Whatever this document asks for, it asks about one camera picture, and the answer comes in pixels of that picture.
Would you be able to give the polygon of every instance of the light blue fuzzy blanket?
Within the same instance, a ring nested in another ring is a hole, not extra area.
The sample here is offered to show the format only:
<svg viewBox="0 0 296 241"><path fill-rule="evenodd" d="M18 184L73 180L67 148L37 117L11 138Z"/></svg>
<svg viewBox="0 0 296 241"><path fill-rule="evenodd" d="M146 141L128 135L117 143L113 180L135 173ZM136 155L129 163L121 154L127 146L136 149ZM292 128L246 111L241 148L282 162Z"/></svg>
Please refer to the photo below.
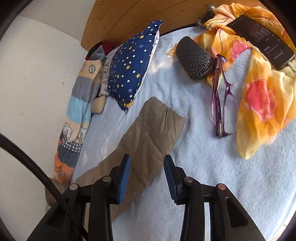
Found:
<svg viewBox="0 0 296 241"><path fill-rule="evenodd" d="M212 88L189 79L180 63L166 53L182 37L195 37L203 29L187 28L160 38L141 91L126 115L111 97L104 112L93 116L72 180L105 159L138 116L143 104L156 96L186 118L172 152L176 166L200 183L225 183L266 240L270 240L296 206L296 121L292 121L269 144L262 145L249 160L237 152L236 134L217 139L211 121ZM239 55L233 70L237 84L233 93L240 100L250 50ZM221 96L224 90L221 85ZM208 205L206 235L210 240ZM112 224L114 240L177 241L180 239L183 206L170 198L164 171Z"/></svg>

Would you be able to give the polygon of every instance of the blue pillow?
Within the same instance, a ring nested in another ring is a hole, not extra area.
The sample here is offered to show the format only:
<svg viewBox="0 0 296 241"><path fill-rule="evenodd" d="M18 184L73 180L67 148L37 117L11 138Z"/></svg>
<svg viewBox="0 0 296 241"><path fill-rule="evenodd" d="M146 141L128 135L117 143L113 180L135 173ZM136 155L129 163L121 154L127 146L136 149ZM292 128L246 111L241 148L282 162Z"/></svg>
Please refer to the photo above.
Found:
<svg viewBox="0 0 296 241"><path fill-rule="evenodd" d="M128 112L138 94L159 40L163 21L153 21L115 52L109 68L108 92Z"/></svg>

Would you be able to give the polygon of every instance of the pillowcase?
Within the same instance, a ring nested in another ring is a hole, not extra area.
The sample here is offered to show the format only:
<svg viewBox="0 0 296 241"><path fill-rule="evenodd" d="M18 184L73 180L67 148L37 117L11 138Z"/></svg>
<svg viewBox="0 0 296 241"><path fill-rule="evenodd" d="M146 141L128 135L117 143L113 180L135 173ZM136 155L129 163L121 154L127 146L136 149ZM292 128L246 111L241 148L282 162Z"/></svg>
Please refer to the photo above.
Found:
<svg viewBox="0 0 296 241"><path fill-rule="evenodd" d="M115 52L117 51L119 47L117 47L116 49L113 49L108 55L107 58L104 62L104 67L103 67L103 77L102 77L102 82L101 82L101 90L99 93L99 97L102 95L106 95L109 96L109 92L108 92L108 77L109 77L109 68L110 68L110 64L111 64L111 60L115 54Z"/></svg>
<svg viewBox="0 0 296 241"><path fill-rule="evenodd" d="M163 23L153 21L144 31L122 44L112 56L107 91L125 113L142 86L159 40L159 27Z"/></svg>

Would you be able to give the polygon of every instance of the white wall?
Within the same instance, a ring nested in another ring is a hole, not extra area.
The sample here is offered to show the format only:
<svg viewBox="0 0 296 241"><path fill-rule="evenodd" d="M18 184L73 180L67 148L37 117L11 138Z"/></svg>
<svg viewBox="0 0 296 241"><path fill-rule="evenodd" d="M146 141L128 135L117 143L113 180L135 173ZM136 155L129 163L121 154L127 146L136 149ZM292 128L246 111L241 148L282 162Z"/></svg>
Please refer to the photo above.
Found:
<svg viewBox="0 0 296 241"><path fill-rule="evenodd" d="M34 0L20 15L46 23L81 41L96 0Z"/></svg>
<svg viewBox="0 0 296 241"><path fill-rule="evenodd" d="M50 177L86 54L78 40L25 17L0 42L0 132ZM44 186L2 149L0 164L0 217L17 241L26 240L45 214Z"/></svg>

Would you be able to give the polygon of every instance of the wooden headboard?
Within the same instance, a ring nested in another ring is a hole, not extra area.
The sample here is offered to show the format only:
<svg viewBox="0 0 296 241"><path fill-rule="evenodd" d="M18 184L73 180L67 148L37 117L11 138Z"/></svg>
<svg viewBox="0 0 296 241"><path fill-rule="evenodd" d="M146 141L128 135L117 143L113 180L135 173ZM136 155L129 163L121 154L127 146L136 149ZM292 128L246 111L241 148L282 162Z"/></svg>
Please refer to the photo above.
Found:
<svg viewBox="0 0 296 241"><path fill-rule="evenodd" d="M142 31L151 21L165 21L160 34L195 23L203 17L205 4L219 6L232 0L96 0L84 29L81 46L90 50L100 41L123 43ZM258 0L239 0L249 7L263 5Z"/></svg>

